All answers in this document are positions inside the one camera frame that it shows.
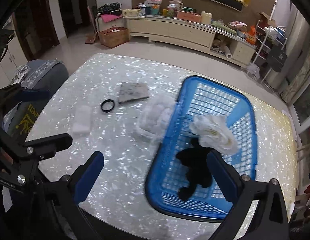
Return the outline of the white cloth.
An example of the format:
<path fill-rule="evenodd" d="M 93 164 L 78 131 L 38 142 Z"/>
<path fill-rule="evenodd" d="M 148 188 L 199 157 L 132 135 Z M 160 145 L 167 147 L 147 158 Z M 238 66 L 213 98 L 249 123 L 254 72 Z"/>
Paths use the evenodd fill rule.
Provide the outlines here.
<path fill-rule="evenodd" d="M 199 145 L 213 148 L 221 154 L 233 155 L 239 151 L 232 131 L 227 127 L 226 116 L 196 115 L 189 124 L 190 131 L 198 136 Z"/>

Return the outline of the orange plastic bag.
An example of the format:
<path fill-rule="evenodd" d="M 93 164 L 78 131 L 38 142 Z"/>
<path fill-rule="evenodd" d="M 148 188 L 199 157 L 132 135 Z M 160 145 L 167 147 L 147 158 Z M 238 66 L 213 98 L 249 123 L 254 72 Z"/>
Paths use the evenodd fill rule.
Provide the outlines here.
<path fill-rule="evenodd" d="M 255 26 L 251 26 L 249 31 L 246 32 L 246 41 L 251 44 L 254 45 L 256 43 L 256 28 Z"/>

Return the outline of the brown cardboard box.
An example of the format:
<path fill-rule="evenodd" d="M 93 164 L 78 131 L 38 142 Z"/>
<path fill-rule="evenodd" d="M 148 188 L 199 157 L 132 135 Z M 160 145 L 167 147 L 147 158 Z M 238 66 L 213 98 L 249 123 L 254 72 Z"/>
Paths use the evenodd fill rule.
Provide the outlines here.
<path fill-rule="evenodd" d="M 103 46 L 115 48 L 130 40 L 129 30 L 125 27 L 112 27 L 98 33 Z"/>

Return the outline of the white paper roll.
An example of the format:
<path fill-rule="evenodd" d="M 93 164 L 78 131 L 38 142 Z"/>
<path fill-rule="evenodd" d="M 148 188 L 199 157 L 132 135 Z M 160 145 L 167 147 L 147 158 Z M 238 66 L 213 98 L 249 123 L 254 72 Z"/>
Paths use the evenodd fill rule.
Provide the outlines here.
<path fill-rule="evenodd" d="M 228 48 L 228 46 L 224 46 L 223 50 L 224 50 L 224 53 L 225 53 L 225 56 L 226 56 L 227 59 L 232 59 L 233 58 L 233 55 L 230 52 L 230 49 Z"/>

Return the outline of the cream plastic jug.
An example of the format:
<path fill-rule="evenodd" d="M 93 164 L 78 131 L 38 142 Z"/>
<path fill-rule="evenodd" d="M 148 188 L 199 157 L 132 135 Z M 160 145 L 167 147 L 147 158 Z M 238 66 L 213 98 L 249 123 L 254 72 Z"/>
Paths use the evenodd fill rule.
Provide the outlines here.
<path fill-rule="evenodd" d="M 201 24 L 211 25 L 211 21 L 212 21 L 212 13 L 202 11 L 201 12 Z"/>

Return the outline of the white fluffy woven pouch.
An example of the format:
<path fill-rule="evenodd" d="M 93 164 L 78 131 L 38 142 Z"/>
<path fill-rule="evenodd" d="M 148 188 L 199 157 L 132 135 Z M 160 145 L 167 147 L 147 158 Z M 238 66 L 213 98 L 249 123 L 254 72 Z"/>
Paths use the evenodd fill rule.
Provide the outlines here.
<path fill-rule="evenodd" d="M 168 128 L 175 104 L 174 98 L 167 95 L 151 98 L 137 120 L 138 135 L 151 141 L 161 141 Z"/>

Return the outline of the black hanging bag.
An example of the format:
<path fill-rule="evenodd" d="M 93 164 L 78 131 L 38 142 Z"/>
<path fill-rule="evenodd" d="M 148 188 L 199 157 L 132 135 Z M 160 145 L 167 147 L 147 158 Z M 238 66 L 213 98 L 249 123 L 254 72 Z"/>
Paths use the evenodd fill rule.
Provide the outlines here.
<path fill-rule="evenodd" d="M 267 63 L 268 66 L 272 68 L 272 70 L 279 73 L 281 72 L 286 59 L 287 55 L 281 47 L 272 46 L 267 56 Z"/>

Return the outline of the cream long tv cabinet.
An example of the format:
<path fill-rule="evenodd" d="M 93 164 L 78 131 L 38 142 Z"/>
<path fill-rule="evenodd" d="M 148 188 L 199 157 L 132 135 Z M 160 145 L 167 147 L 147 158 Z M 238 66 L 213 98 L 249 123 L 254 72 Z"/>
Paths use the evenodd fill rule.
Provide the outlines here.
<path fill-rule="evenodd" d="M 164 16 L 126 17 L 131 36 L 146 37 L 152 42 L 173 44 L 199 51 L 247 68 L 255 51 L 237 35 L 209 25 Z M 228 46 L 233 55 L 227 59 L 223 50 Z"/>

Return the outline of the white rectangular sponge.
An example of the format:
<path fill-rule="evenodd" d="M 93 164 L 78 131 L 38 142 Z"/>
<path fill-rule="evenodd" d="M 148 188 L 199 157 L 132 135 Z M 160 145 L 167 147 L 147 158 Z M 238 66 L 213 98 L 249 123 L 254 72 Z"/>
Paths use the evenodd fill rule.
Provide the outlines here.
<path fill-rule="evenodd" d="M 87 105 L 78 106 L 72 126 L 73 134 L 86 134 L 91 131 L 92 108 Z"/>

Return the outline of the red white carton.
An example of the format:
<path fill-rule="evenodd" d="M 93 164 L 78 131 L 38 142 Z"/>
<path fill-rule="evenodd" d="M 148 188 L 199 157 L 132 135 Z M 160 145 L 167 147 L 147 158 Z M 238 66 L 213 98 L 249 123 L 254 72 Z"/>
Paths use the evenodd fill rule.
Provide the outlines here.
<path fill-rule="evenodd" d="M 147 15 L 158 15 L 162 0 L 145 0 Z"/>

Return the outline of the pink box on cabinet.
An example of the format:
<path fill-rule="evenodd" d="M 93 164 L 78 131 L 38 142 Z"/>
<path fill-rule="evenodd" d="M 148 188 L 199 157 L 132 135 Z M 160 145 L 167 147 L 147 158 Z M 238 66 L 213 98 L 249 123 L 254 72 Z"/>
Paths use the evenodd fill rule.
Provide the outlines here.
<path fill-rule="evenodd" d="M 201 22 L 201 15 L 195 14 L 193 12 L 186 12 L 186 11 L 178 11 L 177 12 L 177 18 L 184 21 L 190 21 L 190 22 Z"/>

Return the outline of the grey square cloth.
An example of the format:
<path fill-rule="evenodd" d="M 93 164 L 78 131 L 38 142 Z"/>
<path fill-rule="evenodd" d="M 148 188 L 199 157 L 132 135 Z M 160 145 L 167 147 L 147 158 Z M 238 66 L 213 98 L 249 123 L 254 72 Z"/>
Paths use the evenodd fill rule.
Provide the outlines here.
<path fill-rule="evenodd" d="M 120 86 L 118 103 L 126 103 L 149 98 L 147 83 L 123 82 Z"/>

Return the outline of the blue plastic laundry basket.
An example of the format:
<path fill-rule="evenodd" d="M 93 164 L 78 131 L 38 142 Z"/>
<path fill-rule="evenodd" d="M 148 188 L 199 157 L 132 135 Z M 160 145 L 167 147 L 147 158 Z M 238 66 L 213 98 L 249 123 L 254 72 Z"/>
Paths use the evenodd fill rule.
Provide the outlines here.
<path fill-rule="evenodd" d="M 189 76 L 180 87 L 169 125 L 145 181 L 145 195 L 157 211 L 188 220 L 220 222 L 227 201 L 203 162 L 208 149 L 190 129 L 201 115 L 221 116 L 239 147 L 222 154 L 239 174 L 255 178 L 258 139 L 254 109 L 242 93 L 201 76 Z"/>

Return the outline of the pink folded cloth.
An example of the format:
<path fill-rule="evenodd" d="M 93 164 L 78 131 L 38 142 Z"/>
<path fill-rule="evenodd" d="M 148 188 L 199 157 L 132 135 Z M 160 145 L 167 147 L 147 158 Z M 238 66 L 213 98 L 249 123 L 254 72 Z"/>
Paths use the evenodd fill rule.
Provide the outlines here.
<path fill-rule="evenodd" d="M 122 14 L 121 15 L 115 15 L 115 14 L 103 14 L 100 15 L 100 18 L 102 18 L 102 21 L 104 23 L 109 23 L 115 20 L 118 20 L 120 18 L 123 18 Z"/>

